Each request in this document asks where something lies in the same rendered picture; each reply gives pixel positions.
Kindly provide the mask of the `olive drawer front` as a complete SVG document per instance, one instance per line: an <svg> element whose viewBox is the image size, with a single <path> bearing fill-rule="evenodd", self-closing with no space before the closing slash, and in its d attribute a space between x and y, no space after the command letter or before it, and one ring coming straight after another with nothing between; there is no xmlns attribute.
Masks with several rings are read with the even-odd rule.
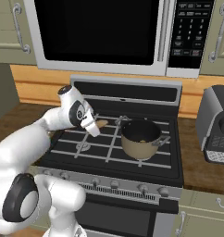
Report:
<svg viewBox="0 0 224 237"><path fill-rule="evenodd" d="M224 215L224 195L183 189L180 207Z"/></svg>

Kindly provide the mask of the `black and silver stove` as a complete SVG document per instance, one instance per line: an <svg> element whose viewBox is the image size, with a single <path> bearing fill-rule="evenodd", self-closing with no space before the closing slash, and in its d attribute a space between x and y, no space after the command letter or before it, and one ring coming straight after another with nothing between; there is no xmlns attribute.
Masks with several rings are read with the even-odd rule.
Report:
<svg viewBox="0 0 224 237"><path fill-rule="evenodd" d="M49 151L35 162L36 172L49 169L57 178L67 172L68 181L81 185L86 196L148 204L158 204L161 198L179 202L183 186L177 123L181 83L83 76L72 77L71 83L93 107L95 118L108 123L97 137L81 128L56 132ZM150 159L137 161L121 147L121 130L115 123L120 116L153 121L170 140ZM97 186L91 184L93 177L100 180ZM118 181L119 187L112 189L111 181ZM140 192L140 184L148 187L147 193ZM159 194L161 187L168 189L168 197Z"/></svg>

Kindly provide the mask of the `olive cupboard door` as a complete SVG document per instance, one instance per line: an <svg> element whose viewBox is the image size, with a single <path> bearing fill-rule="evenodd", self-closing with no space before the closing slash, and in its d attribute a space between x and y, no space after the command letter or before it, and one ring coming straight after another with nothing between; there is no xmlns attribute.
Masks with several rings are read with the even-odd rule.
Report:
<svg viewBox="0 0 224 237"><path fill-rule="evenodd" d="M224 237L224 215L180 207L170 237Z"/></svg>
<svg viewBox="0 0 224 237"><path fill-rule="evenodd" d="M31 48L29 54L24 53L19 45L12 13L15 3L20 3L21 5L21 14L17 15L17 18L22 41ZM23 0L0 0L0 63L21 65L36 64Z"/></svg>
<svg viewBox="0 0 224 237"><path fill-rule="evenodd" d="M224 0L215 0L214 2L212 18L210 20L208 35L205 42L205 51L203 55L202 67L200 70L201 74L224 76L224 34L221 41L218 58L214 63L210 63L208 61L209 54L216 48L219 28L223 20L223 17L219 14L219 8L223 3Z"/></svg>

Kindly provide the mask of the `silver microwave oven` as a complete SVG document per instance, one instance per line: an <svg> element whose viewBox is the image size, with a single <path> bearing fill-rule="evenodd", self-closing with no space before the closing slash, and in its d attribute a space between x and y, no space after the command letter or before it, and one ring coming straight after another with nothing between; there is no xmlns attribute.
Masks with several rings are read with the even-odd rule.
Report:
<svg viewBox="0 0 224 237"><path fill-rule="evenodd" d="M196 78L215 0L170 0L163 62L157 61L164 0L23 0L37 66Z"/></svg>

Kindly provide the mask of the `black oven door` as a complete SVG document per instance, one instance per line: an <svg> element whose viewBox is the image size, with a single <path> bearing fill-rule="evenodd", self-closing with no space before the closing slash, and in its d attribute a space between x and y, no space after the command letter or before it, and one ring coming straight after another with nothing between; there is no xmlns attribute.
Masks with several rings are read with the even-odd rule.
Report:
<svg viewBox="0 0 224 237"><path fill-rule="evenodd" d="M88 193L75 213L88 237L170 237L179 203L148 204Z"/></svg>

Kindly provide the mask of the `wooden spatula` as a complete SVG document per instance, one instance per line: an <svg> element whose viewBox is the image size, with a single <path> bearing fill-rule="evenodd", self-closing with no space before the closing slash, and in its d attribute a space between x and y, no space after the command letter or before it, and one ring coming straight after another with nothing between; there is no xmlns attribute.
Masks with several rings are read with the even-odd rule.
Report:
<svg viewBox="0 0 224 237"><path fill-rule="evenodd" d="M108 123L108 121L105 119L100 119L100 120L97 120L95 123L100 130ZM59 131L59 130L65 130L65 129L79 128L80 125L81 124L73 125L71 123L53 122L47 125L47 129L49 131Z"/></svg>

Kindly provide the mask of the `grey coffee machine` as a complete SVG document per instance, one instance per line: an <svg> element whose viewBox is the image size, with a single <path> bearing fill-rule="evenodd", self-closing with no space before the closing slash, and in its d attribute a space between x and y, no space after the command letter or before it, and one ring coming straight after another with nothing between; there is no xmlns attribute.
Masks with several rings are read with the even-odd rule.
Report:
<svg viewBox="0 0 224 237"><path fill-rule="evenodd" d="M224 165L224 85L204 89L195 128L205 160Z"/></svg>

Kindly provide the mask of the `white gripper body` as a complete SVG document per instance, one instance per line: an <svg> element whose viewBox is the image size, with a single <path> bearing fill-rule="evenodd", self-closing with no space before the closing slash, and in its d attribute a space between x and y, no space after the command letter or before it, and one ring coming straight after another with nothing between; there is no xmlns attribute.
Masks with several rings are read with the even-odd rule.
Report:
<svg viewBox="0 0 224 237"><path fill-rule="evenodd" d="M100 134L100 130L93 119L84 119L81 122L81 126L85 130L87 130L93 137L96 137Z"/></svg>

